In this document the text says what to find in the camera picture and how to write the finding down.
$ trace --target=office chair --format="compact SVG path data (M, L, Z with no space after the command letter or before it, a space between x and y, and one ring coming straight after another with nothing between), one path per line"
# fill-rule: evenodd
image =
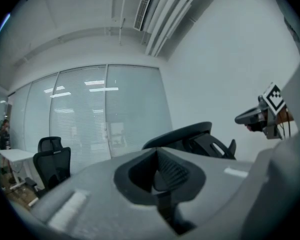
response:
M38 198L70 177L70 158L70 147L64 147L57 151L42 151L34 155L34 167L43 182L44 189L37 190L35 188L37 183L29 177L25 178L25 182L33 189Z
M202 156L235 160L236 141L233 139L230 146L226 147L221 141L210 135L211 128L211 122L192 124L153 138L142 149L167 147Z
M38 152L43 152L43 151L59 151L61 150L62 144L61 144L61 138L60 137L44 137L40 139L38 143Z

